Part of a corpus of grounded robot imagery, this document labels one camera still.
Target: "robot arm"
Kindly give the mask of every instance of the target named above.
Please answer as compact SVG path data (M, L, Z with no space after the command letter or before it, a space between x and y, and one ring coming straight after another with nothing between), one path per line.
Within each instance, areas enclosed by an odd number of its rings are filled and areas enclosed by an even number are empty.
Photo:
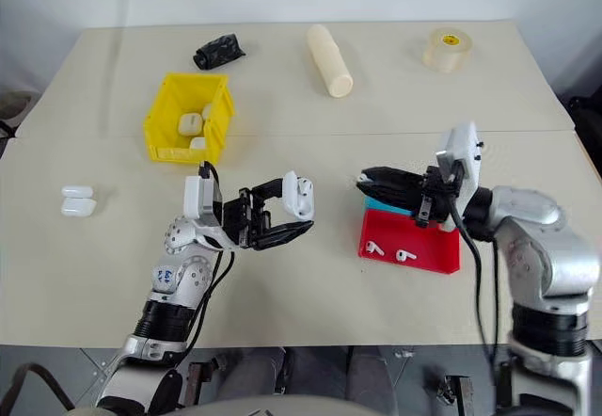
M473 123L445 135L439 167L424 175L393 168L362 170L357 187L405 210L416 224L452 227L450 203L474 240L496 240L514 301L512 360L498 380L500 408L535 406L589 415L591 354L587 311L599 275L597 253L568 226L551 198L508 186L479 187L481 146Z
M298 221L273 227L265 203L282 198ZM222 202L219 179L207 162L185 181L183 216L167 228L164 254L152 272L152 289L133 334L113 359L98 408L119 415L164 414L175 409L182 387L177 365L192 348L216 284L230 270L237 248L286 244L313 225L313 184L293 171ZM225 251L226 272L216 279Z

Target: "red plastic tray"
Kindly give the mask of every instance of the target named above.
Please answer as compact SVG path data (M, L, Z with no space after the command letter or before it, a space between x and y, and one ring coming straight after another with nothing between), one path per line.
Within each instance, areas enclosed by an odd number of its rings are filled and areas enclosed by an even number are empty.
M369 241L378 245L385 255L368 252ZM397 261L398 249L415 254L416 259ZM419 228L408 216L367 209L358 254L362 258L450 274L460 269L460 234L458 230L443 232L436 224Z

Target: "tape roll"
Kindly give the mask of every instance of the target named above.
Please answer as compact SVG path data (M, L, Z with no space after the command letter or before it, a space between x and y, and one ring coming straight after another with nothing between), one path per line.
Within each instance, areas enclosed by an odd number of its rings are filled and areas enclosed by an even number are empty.
M422 62L434 71L452 72L462 66L472 49L470 36L456 28L438 28L431 33Z

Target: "table surface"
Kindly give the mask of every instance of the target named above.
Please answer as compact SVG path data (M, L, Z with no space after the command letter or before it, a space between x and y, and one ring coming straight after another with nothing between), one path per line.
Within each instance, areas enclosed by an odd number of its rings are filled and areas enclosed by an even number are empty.
M290 245L238 255L198 346L479 342L464 246L451 276L356 256L358 172L423 172L439 133L475 120L482 184L545 191L597 245L602 186L515 26L455 23L474 51L459 72L439 74L420 55L442 25L329 24L355 78L342 100L327 96L311 62L307 24L85 31L0 160L0 343L117 347L132 332L163 233L182 210L183 177L196 173L151 162L142 120L166 72L197 72L194 51L232 31L247 56L218 70L237 107L218 166L224 197L295 169L315 183L316 224ZM94 186L92 217L60 214L65 184ZM488 283L491 253L480 248ZM601 299L590 316L598 338ZM484 292L489 328L490 300Z
M577 232L600 245L602 186L575 134L483 133L482 184L553 195ZM421 172L439 134L236 136L219 166L224 198L294 168L315 182L316 223L295 242L243 251L208 311L199 346L292 344L474 344L474 267L450 276L359 259L358 171L388 164ZM5 344L116 347L150 289L163 233L182 210L194 167L155 164L142 138L11 141L0 160L0 295ZM60 188L91 184L90 218L60 214ZM483 255L483 314L490 327L491 252ZM502 267L502 282L505 270ZM510 300L502 285L502 332ZM590 312L602 337L602 288Z
M87 30L18 136L142 136L165 74L198 72L195 51L230 32L247 53L214 70L230 76L231 136L430 133L464 120L481 131L573 128L513 23L454 23L474 49L451 74L421 63L442 25L328 24L355 80L341 100L327 95L312 62L308 24Z

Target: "beige cylindrical object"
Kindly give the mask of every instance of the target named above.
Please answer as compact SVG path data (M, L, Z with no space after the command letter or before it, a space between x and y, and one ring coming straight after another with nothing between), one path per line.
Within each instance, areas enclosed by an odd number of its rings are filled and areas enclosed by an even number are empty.
M203 118L203 121L209 119L209 112L211 112L211 103L206 104L200 112L200 117Z
M347 96L354 85L354 79L347 70L339 46L332 39L328 29L320 24L312 25L307 33L307 40L330 96Z
M431 33L422 62L434 71L452 72L466 61L472 49L470 36L457 28L438 28Z

